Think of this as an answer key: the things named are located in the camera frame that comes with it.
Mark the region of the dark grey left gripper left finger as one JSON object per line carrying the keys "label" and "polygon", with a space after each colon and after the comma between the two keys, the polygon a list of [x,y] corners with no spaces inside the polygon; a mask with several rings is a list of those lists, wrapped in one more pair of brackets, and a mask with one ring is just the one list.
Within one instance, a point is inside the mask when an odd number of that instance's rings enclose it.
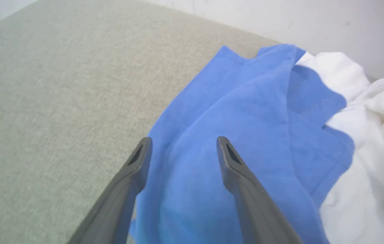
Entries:
{"label": "dark grey left gripper left finger", "polygon": [[144,189],[153,141],[142,138],[67,244],[126,244],[137,195]]}

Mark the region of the blue garment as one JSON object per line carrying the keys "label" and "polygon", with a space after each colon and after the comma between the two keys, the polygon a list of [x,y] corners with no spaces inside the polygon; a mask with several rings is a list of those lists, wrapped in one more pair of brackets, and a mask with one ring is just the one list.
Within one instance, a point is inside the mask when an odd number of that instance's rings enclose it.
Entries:
{"label": "blue garment", "polygon": [[305,244],[329,244],[319,209],[350,167],[353,141],[326,123],[347,105],[292,45],[246,59],[223,46],[151,129],[147,183],[130,227],[136,244],[243,244],[223,185],[227,137]]}

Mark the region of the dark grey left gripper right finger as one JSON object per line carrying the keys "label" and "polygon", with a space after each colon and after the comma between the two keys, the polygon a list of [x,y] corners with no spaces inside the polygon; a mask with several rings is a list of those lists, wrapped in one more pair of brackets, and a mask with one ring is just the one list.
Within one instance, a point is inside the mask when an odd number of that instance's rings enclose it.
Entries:
{"label": "dark grey left gripper right finger", "polygon": [[228,138],[217,139],[225,188],[234,197],[244,244],[303,244]]}

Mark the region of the grey fabric sofa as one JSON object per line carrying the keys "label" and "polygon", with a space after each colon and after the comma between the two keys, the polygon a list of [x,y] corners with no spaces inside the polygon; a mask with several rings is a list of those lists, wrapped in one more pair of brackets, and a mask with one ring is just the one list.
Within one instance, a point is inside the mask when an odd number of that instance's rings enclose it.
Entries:
{"label": "grey fabric sofa", "polygon": [[0,21],[0,244],[66,244],[223,45],[275,44],[141,0],[40,0]]}

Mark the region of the white pillow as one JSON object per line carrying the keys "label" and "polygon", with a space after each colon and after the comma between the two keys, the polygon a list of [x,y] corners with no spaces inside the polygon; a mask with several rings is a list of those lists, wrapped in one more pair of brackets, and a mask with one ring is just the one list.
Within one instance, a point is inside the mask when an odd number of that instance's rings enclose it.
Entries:
{"label": "white pillow", "polygon": [[350,168],[320,209],[331,244],[384,244],[384,78],[373,80],[341,52],[305,53],[299,65],[313,69],[347,106],[327,125],[355,143]]}

